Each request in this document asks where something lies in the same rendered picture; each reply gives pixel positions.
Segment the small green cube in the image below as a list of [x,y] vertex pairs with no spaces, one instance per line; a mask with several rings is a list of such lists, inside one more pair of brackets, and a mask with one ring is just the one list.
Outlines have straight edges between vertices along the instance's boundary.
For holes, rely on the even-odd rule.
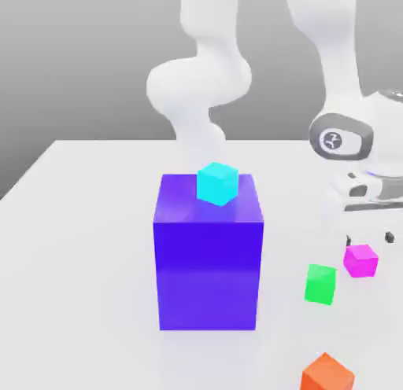
[[332,305],[336,276],[337,270],[334,267],[309,264],[305,286],[305,300],[328,306]]

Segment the large blue box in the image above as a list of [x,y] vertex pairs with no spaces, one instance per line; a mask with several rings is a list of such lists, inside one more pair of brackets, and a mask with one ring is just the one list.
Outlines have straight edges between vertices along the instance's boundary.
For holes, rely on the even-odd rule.
[[153,218],[162,330],[254,330],[264,218],[251,175],[223,207],[196,198],[195,175],[163,175]]

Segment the small magenta cube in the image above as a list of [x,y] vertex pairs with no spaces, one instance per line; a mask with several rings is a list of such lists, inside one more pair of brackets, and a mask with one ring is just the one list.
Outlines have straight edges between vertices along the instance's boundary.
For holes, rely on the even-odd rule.
[[353,278],[374,277],[379,257],[369,245],[346,247],[343,265]]

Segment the small orange cube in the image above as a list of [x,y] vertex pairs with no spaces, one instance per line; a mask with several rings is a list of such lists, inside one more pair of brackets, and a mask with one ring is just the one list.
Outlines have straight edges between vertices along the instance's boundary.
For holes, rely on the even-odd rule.
[[300,390],[352,390],[354,381],[352,371],[323,353],[303,370]]

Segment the small cyan cube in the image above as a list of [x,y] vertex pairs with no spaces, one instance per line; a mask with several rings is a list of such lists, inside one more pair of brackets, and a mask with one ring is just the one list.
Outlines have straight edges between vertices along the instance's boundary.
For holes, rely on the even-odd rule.
[[196,175],[196,197],[222,207],[238,196],[238,182],[238,169],[213,162]]

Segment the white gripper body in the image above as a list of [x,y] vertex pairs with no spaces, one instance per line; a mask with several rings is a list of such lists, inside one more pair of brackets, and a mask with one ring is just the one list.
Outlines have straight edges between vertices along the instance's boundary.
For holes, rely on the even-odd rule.
[[330,198],[324,201],[324,222],[330,230],[351,237],[365,231],[396,234],[403,231],[403,201],[346,203]]

